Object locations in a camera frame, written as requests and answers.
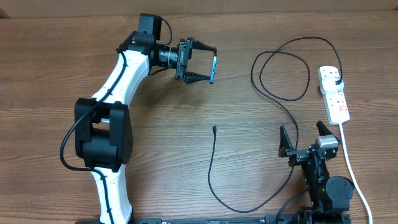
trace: wooden table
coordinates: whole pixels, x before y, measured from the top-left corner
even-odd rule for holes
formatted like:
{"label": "wooden table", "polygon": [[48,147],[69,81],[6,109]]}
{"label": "wooden table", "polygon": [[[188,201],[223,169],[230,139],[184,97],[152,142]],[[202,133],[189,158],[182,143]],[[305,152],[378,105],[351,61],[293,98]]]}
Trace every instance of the wooden table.
{"label": "wooden table", "polygon": [[[127,187],[136,218],[261,217],[275,214],[305,188],[295,169],[286,188],[258,211],[239,214],[212,196],[207,183],[213,134],[218,140],[212,171],[216,193],[228,205],[247,210],[270,197],[290,168],[277,156],[279,126],[295,138],[286,113],[254,91],[249,74],[256,55],[303,36],[324,37],[338,49],[351,120],[345,124],[354,173],[375,223],[397,223],[398,215],[398,12],[300,12],[167,16],[179,38],[196,37],[218,48],[214,85],[185,85],[174,71],[146,78],[130,106],[133,156]],[[99,217],[91,174],[62,166],[59,146],[73,124],[73,106],[89,98],[117,60],[114,49],[134,29],[137,16],[0,20],[0,223],[73,223]],[[168,30],[164,26],[163,40]],[[315,123],[327,123],[317,69],[337,66],[332,49],[303,40],[284,50],[311,68],[307,94],[284,102],[300,126],[299,148],[313,144]],[[189,71],[209,73],[212,56],[194,52]],[[256,76],[260,70],[256,66]],[[264,82],[283,97],[299,96],[305,66],[285,55],[273,58]],[[338,134],[336,126],[328,126]],[[73,138],[65,156],[83,166]],[[343,150],[328,162],[331,175],[349,177]],[[286,208],[308,205],[308,196]],[[349,211],[365,223],[355,193]]]}

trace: black cable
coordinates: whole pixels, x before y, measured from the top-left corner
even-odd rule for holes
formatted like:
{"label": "black cable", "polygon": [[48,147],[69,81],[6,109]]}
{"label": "black cable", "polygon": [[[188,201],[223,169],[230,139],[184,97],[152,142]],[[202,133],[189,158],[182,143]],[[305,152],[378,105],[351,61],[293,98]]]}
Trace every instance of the black cable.
{"label": "black cable", "polygon": [[[297,147],[298,147],[298,144],[299,144],[299,126],[298,126],[296,120],[294,119],[293,115],[290,113],[290,111],[289,111],[284,105],[282,105],[281,103],[279,103],[279,102],[276,101],[275,99],[273,99],[273,98],[271,98],[271,97],[265,95],[265,93],[263,93],[260,89],[258,89],[258,87],[256,86],[256,84],[254,84],[254,80],[253,80],[253,70],[254,70],[254,66],[255,66],[255,64],[256,64],[257,59],[258,59],[262,54],[266,54],[266,53],[274,53],[274,51],[265,51],[265,52],[261,52],[261,53],[256,57],[256,59],[254,60],[253,66],[252,66],[252,70],[251,70],[251,81],[252,81],[254,87],[256,88],[256,90],[257,90],[259,93],[263,94],[264,96],[268,97],[269,99],[271,99],[272,101],[274,101],[275,103],[277,103],[279,106],[281,106],[283,109],[285,109],[285,111],[289,114],[289,116],[290,116],[290,118],[292,119],[292,121],[293,121],[293,123],[294,123],[294,125],[295,125],[295,127],[296,127],[296,130],[297,130],[296,145],[295,145],[295,148],[296,148],[296,150],[297,150]],[[302,58],[299,57],[298,55],[295,55],[295,54],[292,54],[292,53],[289,53],[289,52],[278,52],[278,53],[280,53],[280,54],[287,54],[287,55],[291,55],[291,56],[293,56],[293,57],[296,57],[296,58],[300,59],[300,60],[305,64],[305,66],[307,67],[307,70],[308,70],[308,82],[307,82],[307,86],[306,86],[306,88],[305,88],[305,91],[304,91],[304,93],[303,93],[303,95],[304,95],[305,92],[306,92],[307,89],[308,89],[309,84],[310,84],[310,68],[309,68],[308,64],[305,62],[304,59],[302,59]],[[290,178],[291,178],[291,176],[292,176],[292,174],[293,174],[294,168],[292,167],[292,169],[290,170],[289,176],[287,177],[286,181],[282,184],[282,186],[281,186],[273,195],[271,195],[271,197],[269,197],[265,202],[262,202],[262,203],[261,203],[259,206],[257,206],[256,208],[253,208],[253,209],[251,209],[251,210],[246,210],[246,211],[242,211],[242,210],[237,210],[237,209],[231,208],[230,206],[228,206],[227,204],[225,204],[223,201],[221,201],[221,199],[219,199],[219,198],[217,197],[217,195],[215,194],[213,188],[211,187],[211,183],[210,183],[210,172],[211,172],[211,166],[212,166],[212,164],[213,164],[213,157],[214,157],[214,152],[215,152],[215,146],[216,146],[216,134],[214,135],[213,153],[212,153],[212,155],[211,155],[210,168],[209,168],[209,173],[208,173],[208,184],[209,184],[209,188],[210,188],[210,190],[211,190],[211,193],[214,195],[214,197],[217,199],[217,201],[219,201],[219,203],[221,203],[221,204],[224,205],[226,208],[228,208],[228,209],[230,209],[230,210],[232,210],[232,211],[234,211],[234,212],[238,212],[238,213],[250,213],[250,212],[254,212],[254,211],[258,210],[259,208],[261,208],[262,206],[264,206],[266,203],[268,203],[270,200],[272,200],[277,194],[279,194],[279,192],[286,186],[287,182],[290,180]]]}
{"label": "black cable", "polygon": [[[326,40],[326,39],[324,39],[324,38],[321,38],[321,37],[301,37],[301,38],[294,39],[294,40],[290,40],[290,41],[284,43],[282,46],[280,46],[280,47],[279,47],[277,50],[275,50],[275,51],[264,51],[264,52],[261,52],[261,53],[256,57],[256,59],[254,60],[253,66],[252,66],[252,68],[251,68],[251,73],[250,73],[250,79],[251,79],[251,82],[252,82],[253,86],[255,87],[255,89],[256,89],[260,94],[264,95],[265,97],[267,97],[268,99],[272,100],[273,102],[275,102],[276,104],[278,104],[280,107],[282,107],[282,108],[286,111],[286,113],[290,116],[290,118],[291,118],[291,120],[292,120],[292,122],[294,123],[294,126],[295,126],[295,128],[296,128],[296,144],[295,144],[295,150],[297,150],[297,147],[298,147],[298,144],[299,144],[299,126],[298,126],[298,124],[297,124],[295,118],[293,117],[292,113],[291,113],[282,103],[279,103],[277,100],[275,100],[275,99],[273,99],[272,97],[266,95],[264,92],[262,92],[262,91],[256,86],[256,84],[254,83],[254,79],[253,79],[253,70],[254,70],[254,66],[255,66],[255,64],[256,64],[256,62],[257,62],[257,59],[258,59],[261,55],[271,53],[271,56],[269,56],[269,58],[266,60],[266,62],[265,62],[264,65],[262,66],[261,71],[260,71],[260,74],[259,74],[259,80],[260,80],[261,86],[263,87],[263,89],[264,89],[268,94],[270,94],[271,96],[273,96],[273,97],[275,97],[275,98],[277,98],[277,99],[280,99],[280,100],[285,100],[285,101],[297,101],[297,100],[301,99],[301,98],[306,94],[306,92],[307,92],[307,90],[308,90],[308,87],[309,87],[309,84],[310,84],[310,67],[308,66],[308,64],[306,63],[306,61],[305,61],[303,58],[299,57],[298,55],[295,55],[295,54],[292,54],[292,53],[289,53],[289,52],[280,52],[279,50],[280,50],[283,46],[285,46],[285,45],[287,45],[287,44],[289,44],[289,43],[291,43],[291,42],[293,42],[293,41],[302,40],[302,39],[320,39],[320,40],[324,40],[325,42],[327,42],[327,43],[333,48],[333,50],[335,51],[335,54],[336,54],[336,56],[337,56],[339,66],[340,66],[340,79],[339,79],[338,81],[336,81],[336,84],[340,84],[340,83],[341,83],[341,79],[343,78],[343,69],[342,69],[342,66],[341,66],[340,57],[339,57],[339,55],[338,55],[338,53],[337,53],[337,50],[335,49],[335,46],[333,46],[333,44],[331,44],[331,42],[329,42],[328,40]],[[295,58],[297,58],[297,59],[300,59],[300,60],[305,64],[305,66],[307,67],[307,72],[308,72],[307,85],[306,85],[306,87],[305,87],[305,89],[304,89],[304,92],[303,92],[299,97],[297,97],[297,98],[294,98],[294,99],[287,99],[287,98],[279,97],[279,96],[277,96],[277,95],[271,93],[271,92],[264,86],[264,84],[263,84],[263,82],[262,82],[261,77],[262,77],[262,72],[263,72],[263,70],[264,70],[264,67],[267,65],[268,61],[269,61],[275,54],[277,54],[277,53],[279,53],[279,54],[290,55],[290,56],[293,56],[293,57],[295,57]],[[217,197],[217,195],[214,193],[214,190],[213,190],[213,188],[211,187],[211,183],[210,183],[210,172],[211,172],[211,166],[212,166],[212,164],[213,164],[213,157],[214,157],[215,146],[216,146],[216,134],[215,134],[214,128],[213,128],[213,132],[214,132],[214,145],[213,145],[213,153],[212,153],[212,155],[211,155],[211,161],[210,161],[210,167],[209,167],[209,173],[208,173],[208,184],[209,184],[209,188],[210,188],[210,190],[211,190],[211,193],[214,195],[214,197],[217,199],[217,201],[219,201],[219,203],[221,203],[221,204],[224,205],[226,208],[228,208],[228,209],[230,209],[230,210],[232,210],[232,211],[234,211],[234,212],[238,212],[238,213],[249,213],[249,212],[253,212],[253,211],[256,211],[257,209],[261,208],[263,205],[265,205],[265,204],[266,204],[267,202],[269,202],[270,200],[272,200],[272,199],[273,199],[273,198],[286,186],[287,182],[290,180],[290,178],[291,178],[291,176],[292,176],[292,174],[293,174],[294,167],[292,167],[289,176],[287,177],[286,181],[282,184],[282,186],[279,188],[279,190],[278,190],[276,193],[274,193],[271,197],[269,197],[265,202],[263,202],[262,204],[260,204],[259,206],[257,206],[256,208],[251,209],[251,210],[247,210],[247,211],[241,211],[241,210],[237,210],[237,209],[234,209],[234,208],[229,207],[227,204],[225,204],[223,201],[221,201],[221,200]]]}
{"label": "black cable", "polygon": [[101,180],[103,181],[103,185],[104,185],[104,191],[105,191],[105,203],[106,203],[106,207],[107,207],[107,212],[109,213],[109,219],[111,220],[111,223],[113,224],[113,217],[112,217],[112,212],[111,212],[111,208],[109,206],[109,197],[108,197],[108,189],[106,187],[106,179],[104,174],[96,169],[90,169],[90,168],[79,168],[79,167],[73,167],[71,165],[69,165],[66,161],[65,158],[63,156],[63,152],[65,149],[65,145],[67,144],[67,141],[69,139],[69,137],[72,135],[73,131],[76,129],[77,125],[80,123],[80,121],[82,121],[83,118],[85,118],[86,116],[88,116],[91,112],[93,112],[98,105],[100,105],[99,103],[102,103],[105,99],[107,99],[107,97],[112,94],[113,89],[116,87],[116,85],[118,84],[118,82],[120,81],[121,77],[123,76],[123,73],[126,69],[127,66],[127,62],[126,62],[126,56],[124,55],[123,51],[120,51],[120,54],[123,57],[123,67],[122,70],[120,71],[119,76],[117,77],[117,79],[115,80],[115,82],[112,84],[111,88],[109,88],[106,92],[106,94],[104,95],[104,97],[102,97],[100,100],[98,100],[94,106],[91,107],[91,109],[89,111],[87,111],[75,124],[73,124],[73,126],[69,129],[69,131],[67,132],[67,134],[65,135],[62,143],[61,143],[61,147],[60,147],[60,159],[62,164],[70,169],[70,170],[74,170],[74,171],[90,171],[90,172],[95,172],[97,173],[100,177]]}
{"label": "black cable", "polygon": [[162,18],[162,20],[166,23],[166,25],[167,25],[167,26],[169,27],[169,29],[170,29],[170,40],[169,40],[169,42],[168,42],[167,44],[159,44],[159,45],[166,46],[166,45],[169,45],[169,44],[172,43],[172,40],[173,40],[173,30],[172,30],[172,27],[170,26],[170,24],[167,22],[167,20],[165,20],[164,18]]}
{"label": "black cable", "polygon": [[148,73],[148,75],[155,75],[156,73],[166,71],[167,69],[169,69],[169,68],[161,68],[161,69],[158,69],[158,70],[154,71],[152,74]]}
{"label": "black cable", "polygon": [[336,57],[337,57],[337,60],[338,60],[338,65],[340,66],[340,79],[336,81],[336,84],[339,85],[339,84],[341,83],[341,81],[342,81],[342,79],[343,79],[343,67],[341,66],[340,56],[338,55],[335,46],[334,46],[329,40],[326,40],[326,39],[324,39],[324,38],[322,38],[322,37],[301,37],[301,38],[297,38],[297,39],[290,40],[290,41],[288,41],[288,42],[282,44],[278,49],[276,49],[276,50],[274,51],[274,53],[272,53],[271,56],[269,56],[269,58],[267,59],[267,61],[266,61],[266,62],[264,63],[264,65],[262,66],[261,72],[260,72],[260,82],[261,82],[261,85],[262,85],[262,87],[264,88],[264,90],[265,90],[268,94],[270,94],[271,96],[273,96],[273,97],[275,97],[275,98],[278,98],[278,99],[280,99],[280,100],[283,100],[282,98],[279,98],[279,97],[273,95],[272,93],[270,93],[270,92],[267,90],[267,88],[265,88],[264,85],[262,84],[262,81],[261,81],[261,74],[262,74],[262,71],[263,71],[264,67],[267,65],[268,61],[269,61],[276,53],[279,52],[279,50],[280,50],[282,47],[286,46],[287,44],[289,44],[289,43],[291,43],[291,42],[293,42],[293,41],[296,41],[296,40],[303,40],[303,39],[318,39],[318,40],[323,40],[323,41],[325,41],[326,43],[328,43],[328,44],[330,45],[330,47],[332,47],[332,49],[335,51],[335,54],[336,54]]}
{"label": "black cable", "polygon": [[305,189],[303,192],[298,193],[296,196],[292,197],[290,200],[288,200],[284,206],[282,206],[282,208],[280,208],[278,214],[275,217],[275,224],[279,223],[279,217],[280,214],[282,214],[283,210],[286,208],[286,206],[288,206],[290,203],[292,203],[294,200],[298,199],[299,197],[301,197],[303,194],[307,193],[310,190],[311,187],[308,187],[307,189]]}
{"label": "black cable", "polygon": [[219,198],[217,197],[216,193],[214,192],[213,188],[211,187],[211,182],[210,182],[211,166],[213,165],[214,151],[215,151],[215,148],[216,148],[216,132],[217,132],[216,126],[213,126],[213,133],[214,133],[213,153],[211,153],[211,160],[210,160],[209,173],[208,173],[208,175],[207,175],[207,180],[208,180],[208,184],[209,184],[209,188],[210,188],[210,190],[211,190],[211,193],[213,194],[213,196],[217,199],[217,201],[218,201],[219,203],[221,203],[222,205],[224,205],[226,208],[230,209],[231,211],[238,212],[238,213],[250,213],[250,212],[254,212],[254,211],[256,211],[257,209],[261,208],[263,205],[265,205],[267,202],[269,202],[271,199],[273,199],[273,198],[285,187],[285,185],[287,184],[287,181],[288,181],[288,180],[290,179],[290,177],[292,176],[293,168],[292,168],[292,170],[290,171],[289,178],[287,179],[287,181],[285,181],[285,183],[282,185],[282,187],[281,187],[276,193],[274,193],[271,197],[269,197],[269,199],[267,199],[265,202],[263,202],[262,204],[260,204],[260,205],[257,206],[256,208],[251,209],[251,210],[247,210],[247,211],[240,211],[240,210],[231,208],[231,207],[229,207],[227,204],[225,204],[221,199],[219,199]]}

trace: power strip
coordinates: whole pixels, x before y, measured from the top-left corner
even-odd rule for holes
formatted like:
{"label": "power strip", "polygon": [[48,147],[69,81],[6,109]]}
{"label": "power strip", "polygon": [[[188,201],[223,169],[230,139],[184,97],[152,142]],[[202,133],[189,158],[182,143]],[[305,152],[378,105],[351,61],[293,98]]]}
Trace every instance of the power strip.
{"label": "power strip", "polygon": [[361,189],[359,189],[354,172],[351,168],[351,164],[349,163],[346,140],[343,132],[343,123],[349,120],[347,102],[343,92],[344,82],[341,82],[339,85],[336,84],[336,81],[340,79],[340,75],[338,69],[332,66],[320,67],[318,69],[318,77],[319,87],[323,95],[323,101],[325,102],[325,109],[329,124],[338,124],[339,126],[348,172],[353,180],[356,191],[366,207],[369,217],[369,224],[373,224],[371,209],[365,199],[365,196],[362,194]]}
{"label": "power strip", "polygon": [[319,87],[325,102],[329,124],[344,123],[349,120],[344,82],[336,85],[340,78],[338,69],[332,66],[322,66],[318,69]]}

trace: white robotic arm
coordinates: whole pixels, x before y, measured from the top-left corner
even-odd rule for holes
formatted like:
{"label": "white robotic arm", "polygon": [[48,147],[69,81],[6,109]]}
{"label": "white robotic arm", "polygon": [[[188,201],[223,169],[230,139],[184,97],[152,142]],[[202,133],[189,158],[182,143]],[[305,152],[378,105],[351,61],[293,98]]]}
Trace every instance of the white robotic arm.
{"label": "white robotic arm", "polygon": [[[149,58],[147,55],[133,50],[126,50],[124,55],[126,56],[126,69],[120,81],[112,91],[112,94],[104,100],[104,103],[114,103],[119,101],[122,104],[129,106],[132,96],[135,94],[138,85],[146,76],[148,76]],[[111,88],[112,84],[119,76],[123,68],[123,63],[123,57],[121,54],[119,54],[119,60],[108,80],[91,98],[101,99],[104,97],[108,89]]]}
{"label": "white robotic arm", "polygon": [[[124,105],[130,105],[141,81],[148,76],[149,59],[148,56],[141,52],[127,50],[124,52],[126,56],[126,69],[112,94],[109,95],[104,103],[115,103],[117,101]],[[92,98],[101,99],[107,93],[108,89],[116,81],[117,77],[123,69],[124,60],[119,54],[119,60],[109,76],[108,80],[102,88],[96,92]],[[109,118],[102,118],[102,122],[109,122]],[[106,186],[108,190],[109,206],[113,216],[114,223],[127,224],[131,218],[132,206],[127,197],[126,188],[126,165],[122,164],[117,172],[113,172],[109,168],[95,167],[96,170],[102,172],[106,178]],[[101,203],[101,223],[110,224],[110,216],[107,211],[105,191],[101,176],[96,172],[91,172],[94,176],[98,189],[99,202]]]}
{"label": "white robotic arm", "polygon": [[[60,158],[63,165],[71,170],[91,171],[96,181],[101,216],[92,223],[127,224],[133,219],[126,188],[126,164],[133,145],[128,107],[152,66],[163,67],[161,70],[175,69],[175,79],[186,84],[202,80],[213,83],[217,49],[193,37],[180,39],[178,47],[157,44],[162,20],[155,15],[140,15],[138,31],[116,49],[119,59],[105,84],[91,99],[80,98],[76,102],[75,124],[62,142]],[[214,52],[211,76],[187,72],[193,49]],[[109,130],[93,127],[93,123],[100,122],[109,123]],[[72,167],[63,158],[63,149],[73,131],[76,154],[84,159],[88,168]]]}

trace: power socket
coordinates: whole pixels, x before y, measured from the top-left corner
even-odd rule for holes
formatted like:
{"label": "power socket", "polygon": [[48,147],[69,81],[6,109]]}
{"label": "power socket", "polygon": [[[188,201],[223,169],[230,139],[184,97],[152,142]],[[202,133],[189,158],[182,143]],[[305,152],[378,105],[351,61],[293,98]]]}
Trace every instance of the power socket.
{"label": "power socket", "polygon": [[341,91],[344,88],[344,82],[341,81],[339,85],[336,81],[340,79],[339,71],[333,66],[322,66],[318,69],[319,87],[322,94],[327,94],[335,91]]}
{"label": "power socket", "polygon": [[319,86],[325,103],[329,124],[344,123],[349,120],[344,82],[336,85],[340,79],[338,69],[332,66],[322,66],[318,69]]}

